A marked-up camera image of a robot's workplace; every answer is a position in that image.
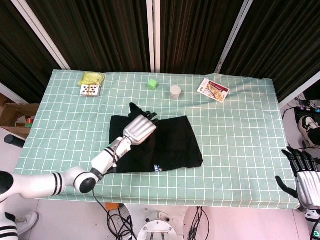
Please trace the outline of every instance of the small green block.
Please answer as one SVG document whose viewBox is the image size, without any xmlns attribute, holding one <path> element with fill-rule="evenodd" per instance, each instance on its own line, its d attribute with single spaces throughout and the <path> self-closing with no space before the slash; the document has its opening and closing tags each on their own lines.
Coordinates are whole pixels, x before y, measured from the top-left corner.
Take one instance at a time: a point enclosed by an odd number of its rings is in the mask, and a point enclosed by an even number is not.
<svg viewBox="0 0 320 240">
<path fill-rule="evenodd" d="M 155 90 L 157 87 L 157 84 L 158 84 L 157 81 L 151 78 L 148 82 L 148 88 L 150 88 L 151 90 Z"/>
</svg>

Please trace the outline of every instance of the sneaker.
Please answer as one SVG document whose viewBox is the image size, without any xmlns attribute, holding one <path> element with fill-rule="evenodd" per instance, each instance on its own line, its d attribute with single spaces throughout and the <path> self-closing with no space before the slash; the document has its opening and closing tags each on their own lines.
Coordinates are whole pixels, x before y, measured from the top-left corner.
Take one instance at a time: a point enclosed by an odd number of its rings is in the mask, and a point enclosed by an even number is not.
<svg viewBox="0 0 320 240">
<path fill-rule="evenodd" d="M 305 141 L 310 147 L 319 148 L 319 133 L 320 127 L 312 117 L 303 116 L 299 120 L 298 125 L 300 133 L 303 135 Z"/>
<path fill-rule="evenodd" d="M 30 230 L 39 220 L 39 213 L 32 211 L 15 220 L 18 236 Z"/>
</svg>

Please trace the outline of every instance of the white floor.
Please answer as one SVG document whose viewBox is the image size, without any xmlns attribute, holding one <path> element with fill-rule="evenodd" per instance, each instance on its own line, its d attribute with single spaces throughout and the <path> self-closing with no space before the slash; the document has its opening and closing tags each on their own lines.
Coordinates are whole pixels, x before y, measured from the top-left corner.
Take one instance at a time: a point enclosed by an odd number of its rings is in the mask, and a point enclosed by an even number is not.
<svg viewBox="0 0 320 240">
<path fill-rule="evenodd" d="M 0 170 L 12 172 L 21 148 L 4 143 L 9 134 L 0 128 Z M 106 215 L 94 202 L 25 200 L 12 196 L 6 211 L 21 217 L 29 211 L 40 215 L 37 225 L 19 237 L 20 240 L 113 240 L 108 231 Z M 205 207 L 210 221 L 209 240 L 306 240 L 309 232 L 304 214 L 295 210 Z M 190 208 L 184 218 L 187 233 L 194 217 Z M 204 240 L 208 224 L 203 218 L 197 234 Z"/>
</svg>

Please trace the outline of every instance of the black fabric backdrop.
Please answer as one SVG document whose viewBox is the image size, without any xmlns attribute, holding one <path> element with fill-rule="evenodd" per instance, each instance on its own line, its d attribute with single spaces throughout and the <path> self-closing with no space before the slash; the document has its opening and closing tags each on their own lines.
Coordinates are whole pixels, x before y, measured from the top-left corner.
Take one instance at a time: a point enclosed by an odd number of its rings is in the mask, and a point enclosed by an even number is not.
<svg viewBox="0 0 320 240">
<path fill-rule="evenodd" d="M 212 74 L 243 0 L 161 0 L 160 72 Z"/>
<path fill-rule="evenodd" d="M 29 103 L 40 103 L 58 64 L 9 0 L 0 7 L 0 82 Z"/>
<path fill-rule="evenodd" d="M 146 0 L 27 0 L 72 70 L 149 72 Z"/>
<path fill-rule="evenodd" d="M 279 102 L 320 71 L 320 1 L 256 0 L 221 74 L 273 79 Z"/>
</svg>

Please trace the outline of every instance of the table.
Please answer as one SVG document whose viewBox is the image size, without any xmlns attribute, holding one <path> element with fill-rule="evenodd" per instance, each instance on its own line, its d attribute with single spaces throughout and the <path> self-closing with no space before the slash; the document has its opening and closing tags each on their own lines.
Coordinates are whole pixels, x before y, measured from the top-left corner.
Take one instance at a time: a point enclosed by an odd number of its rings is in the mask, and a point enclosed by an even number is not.
<svg viewBox="0 0 320 240">
<path fill-rule="evenodd" d="M 275 176 L 295 188 L 286 138 L 271 79 L 221 74 L 140 72 L 106 74 L 99 97 L 80 96 L 83 71 L 54 70 L 15 172 L 91 169 L 91 160 L 109 144 L 112 115 L 126 116 L 129 103 L 158 113 L 159 119 L 187 115 L 203 165 L 166 172 L 107 175 L 95 187 L 103 202 L 293 209 L 299 203 L 282 192 Z M 230 88 L 224 103 L 197 92 L 207 77 Z M 150 78 L 156 90 L 147 88 Z M 170 86 L 179 85 L 179 99 Z M 49 199 L 93 201 L 72 187 Z"/>
</svg>

